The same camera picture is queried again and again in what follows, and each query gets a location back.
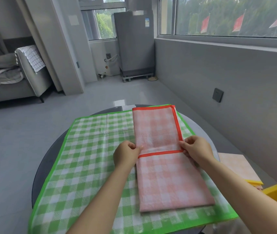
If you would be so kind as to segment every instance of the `green border trim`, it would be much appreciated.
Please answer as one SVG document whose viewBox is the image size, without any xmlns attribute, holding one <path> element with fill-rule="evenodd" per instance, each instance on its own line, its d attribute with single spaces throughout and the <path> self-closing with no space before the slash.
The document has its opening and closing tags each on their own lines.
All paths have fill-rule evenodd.
<svg viewBox="0 0 277 234">
<path fill-rule="evenodd" d="M 159 107 L 159 106 L 167 106 L 167 105 L 170 105 L 170 104 L 164 104 L 164 105 L 158 105 L 158 106 L 150 106 L 150 107 Z M 107 114 L 117 114 L 117 113 L 124 113 L 124 112 L 130 112 L 132 110 L 127 110 L 127 111 L 121 111 L 121 112 L 113 112 L 113 113 L 105 113 L 105 114 L 98 114 L 98 115 L 92 115 L 92 116 L 87 116 L 87 117 L 79 117 L 79 118 L 76 118 L 73 123 L 71 124 L 65 138 L 64 138 L 64 141 L 63 141 L 63 144 L 62 144 L 62 147 L 58 153 L 58 156 L 51 168 L 51 171 L 50 173 L 48 174 L 47 178 L 45 179 L 44 181 L 44 184 L 41 188 L 41 191 L 39 193 L 39 196 L 35 202 L 35 205 L 33 207 L 33 210 L 32 210 L 32 213 L 31 213 L 31 216 L 30 216 L 30 219 L 29 219 L 29 222 L 28 222 L 28 234 L 31 234 L 31 226 L 32 226 L 32 222 L 33 222 L 33 218 L 35 216 L 35 212 L 37 211 L 37 208 L 38 208 L 38 205 L 39 205 L 39 202 L 43 196 L 43 193 L 45 191 L 45 188 L 47 186 L 47 183 L 49 182 L 55 168 L 56 168 L 56 165 L 61 157 L 61 154 L 63 152 L 63 149 L 64 149 L 64 146 L 65 146 L 65 143 L 66 143 L 66 140 L 67 140 L 67 137 L 72 129 L 72 127 L 74 126 L 74 123 L 76 122 L 76 120 L 79 120 L 79 119 L 82 119 L 82 118 L 90 118 L 90 117 L 95 117 L 95 116 L 103 116 L 103 115 L 107 115 Z M 182 120 L 182 122 L 186 125 L 186 127 L 189 129 L 189 131 L 195 135 L 194 131 L 190 128 L 190 126 L 186 123 L 186 121 L 183 119 L 183 117 L 181 116 L 181 114 L 176 111 L 176 113 L 178 114 L 178 116 L 180 117 L 180 119 Z M 198 226 L 202 226 L 202 225 L 206 225 L 206 224 L 211 224 L 211 223 L 216 223 L 216 222 L 219 222 L 219 221 L 223 221 L 223 220 L 230 220 L 230 219 L 234 219 L 234 218 L 237 218 L 238 215 L 235 213 L 235 212 L 232 212 L 228 215 L 224 215 L 222 217 L 220 216 L 217 216 L 215 218 L 213 218 L 213 220 L 211 220 L 211 222 L 209 223 L 206 223 L 204 221 L 200 221 L 200 220 L 196 220 L 196 221 L 188 221 L 188 222 L 184 222 L 184 223 L 179 223 L 179 224 L 173 224 L 171 227 L 163 227 L 163 228 L 159 228 L 159 229 L 156 229 L 156 230 L 150 230 L 150 231 L 146 231 L 144 233 L 150 233 L 150 234 L 164 234 L 164 233 L 169 233 L 169 232 L 175 232 L 175 231 L 179 231 L 179 230 L 182 230 L 182 229 L 186 229 L 186 228 L 192 228 L 192 227 L 198 227 Z"/>
</svg>

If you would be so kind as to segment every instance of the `hand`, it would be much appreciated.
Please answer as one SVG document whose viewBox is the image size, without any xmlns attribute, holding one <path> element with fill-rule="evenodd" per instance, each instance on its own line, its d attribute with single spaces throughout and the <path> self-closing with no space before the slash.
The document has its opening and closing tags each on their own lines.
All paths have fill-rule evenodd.
<svg viewBox="0 0 277 234">
<path fill-rule="evenodd" d="M 202 167 L 203 164 L 214 158 L 210 144 L 202 137 L 192 135 L 180 141 L 179 145 Z"/>
<path fill-rule="evenodd" d="M 136 164 L 142 148 L 142 146 L 136 147 L 135 144 L 127 140 L 122 142 L 113 153 L 115 167 L 123 167 L 130 171 Z"/>
</svg>

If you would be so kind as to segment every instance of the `sofa armrest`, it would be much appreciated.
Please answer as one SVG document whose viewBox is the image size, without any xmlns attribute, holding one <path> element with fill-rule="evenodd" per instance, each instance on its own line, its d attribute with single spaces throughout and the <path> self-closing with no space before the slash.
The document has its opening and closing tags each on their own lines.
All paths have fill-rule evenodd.
<svg viewBox="0 0 277 234">
<path fill-rule="evenodd" d="M 40 97 L 52 85 L 52 79 L 47 67 L 44 67 L 39 72 L 35 73 L 24 53 L 20 50 L 17 50 L 16 52 L 17 61 L 22 74 L 28 80 L 35 95 Z"/>
</svg>

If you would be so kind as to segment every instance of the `person's left hand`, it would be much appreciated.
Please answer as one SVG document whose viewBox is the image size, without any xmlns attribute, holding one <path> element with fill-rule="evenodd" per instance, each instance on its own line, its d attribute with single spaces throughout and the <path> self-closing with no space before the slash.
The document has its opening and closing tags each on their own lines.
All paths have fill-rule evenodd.
<svg viewBox="0 0 277 234">
<path fill-rule="evenodd" d="M 130 171 L 136 164 L 142 148 L 142 146 L 136 147 L 135 144 L 127 140 L 122 142 L 113 153 L 115 167 L 123 167 Z"/>
</svg>

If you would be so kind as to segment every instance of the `green checkered tablecloth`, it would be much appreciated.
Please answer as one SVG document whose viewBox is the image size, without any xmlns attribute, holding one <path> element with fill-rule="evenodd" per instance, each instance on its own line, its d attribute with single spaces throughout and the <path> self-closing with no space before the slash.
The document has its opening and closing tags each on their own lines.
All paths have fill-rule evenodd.
<svg viewBox="0 0 277 234">
<path fill-rule="evenodd" d="M 193 134 L 179 113 L 178 119 L 183 138 Z M 28 233 L 66 233 L 113 171 L 113 152 L 124 140 L 135 142 L 131 110 L 76 119 L 35 203 Z M 210 177 L 201 174 L 215 206 L 140 213 L 133 168 L 111 233 L 162 234 L 236 218 Z"/>
</svg>

